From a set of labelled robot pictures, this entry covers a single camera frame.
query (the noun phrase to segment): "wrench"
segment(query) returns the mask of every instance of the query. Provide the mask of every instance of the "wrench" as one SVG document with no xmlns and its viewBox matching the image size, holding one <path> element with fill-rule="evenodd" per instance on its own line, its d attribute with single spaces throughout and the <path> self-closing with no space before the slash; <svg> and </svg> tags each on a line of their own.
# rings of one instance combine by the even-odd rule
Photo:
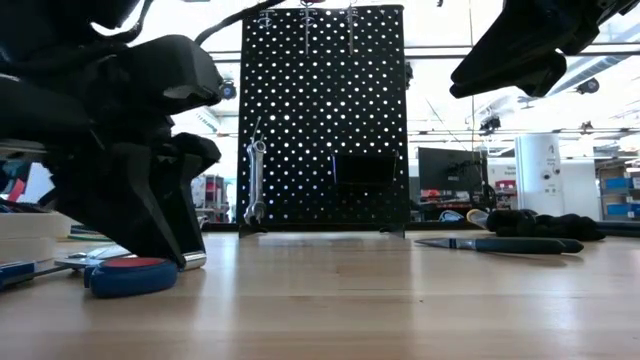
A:
<svg viewBox="0 0 640 360">
<path fill-rule="evenodd" d="M 244 221 L 250 225 L 253 223 L 253 219 L 260 224 L 267 212 L 267 206 L 264 203 L 262 194 L 262 173 L 264 169 L 264 153 L 266 150 L 267 145 L 262 140 L 255 141 L 247 146 L 247 153 L 251 161 L 251 174 L 249 206 L 247 206 L 247 210 L 244 213 Z"/>
</svg>

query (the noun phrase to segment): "black screen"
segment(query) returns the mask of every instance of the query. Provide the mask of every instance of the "black screen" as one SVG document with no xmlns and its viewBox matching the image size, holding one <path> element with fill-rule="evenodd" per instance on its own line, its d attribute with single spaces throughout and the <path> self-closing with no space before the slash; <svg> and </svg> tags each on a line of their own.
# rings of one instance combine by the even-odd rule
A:
<svg viewBox="0 0 640 360">
<path fill-rule="evenodd" d="M 486 154 L 480 152 L 420 148 L 418 162 L 422 190 L 479 190 L 487 178 Z"/>
</svg>

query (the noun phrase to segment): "blue tape measure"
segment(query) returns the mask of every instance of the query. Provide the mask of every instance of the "blue tape measure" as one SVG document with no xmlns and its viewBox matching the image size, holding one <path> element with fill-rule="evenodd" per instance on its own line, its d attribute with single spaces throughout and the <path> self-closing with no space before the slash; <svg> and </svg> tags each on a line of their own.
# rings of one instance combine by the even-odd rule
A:
<svg viewBox="0 0 640 360">
<path fill-rule="evenodd" d="M 99 298 L 148 294 L 173 287 L 178 267 L 166 259 L 106 260 L 84 271 L 84 286 Z"/>
</svg>

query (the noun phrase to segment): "blue handle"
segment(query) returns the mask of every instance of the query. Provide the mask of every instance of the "blue handle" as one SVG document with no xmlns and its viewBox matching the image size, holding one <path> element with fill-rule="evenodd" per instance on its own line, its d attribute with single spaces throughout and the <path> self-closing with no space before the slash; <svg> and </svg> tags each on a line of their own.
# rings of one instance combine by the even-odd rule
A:
<svg viewBox="0 0 640 360">
<path fill-rule="evenodd" d="M 36 271 L 35 262 L 14 262 L 0 265 L 0 290 L 4 288 L 5 282 L 11 281 L 17 276 L 32 274 Z"/>
</svg>

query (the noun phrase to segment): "black knife handle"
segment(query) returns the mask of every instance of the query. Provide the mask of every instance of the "black knife handle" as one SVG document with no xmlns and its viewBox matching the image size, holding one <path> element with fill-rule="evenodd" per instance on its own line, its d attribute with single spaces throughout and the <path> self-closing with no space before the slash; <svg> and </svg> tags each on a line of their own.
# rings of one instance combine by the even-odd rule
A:
<svg viewBox="0 0 640 360">
<path fill-rule="evenodd" d="M 558 240 L 536 238 L 523 241 L 495 238 L 477 239 L 476 250 L 511 254 L 562 254 L 565 247 Z"/>
<path fill-rule="evenodd" d="M 499 238 L 488 238 L 491 240 L 514 240 L 514 241 L 531 241 L 531 240 L 556 240 L 560 241 L 562 245 L 564 245 L 564 251 L 567 254 L 577 254 L 582 249 L 584 249 L 584 245 L 578 240 L 575 239 L 559 239 L 559 238 L 536 238 L 536 237 L 499 237 Z"/>
</svg>

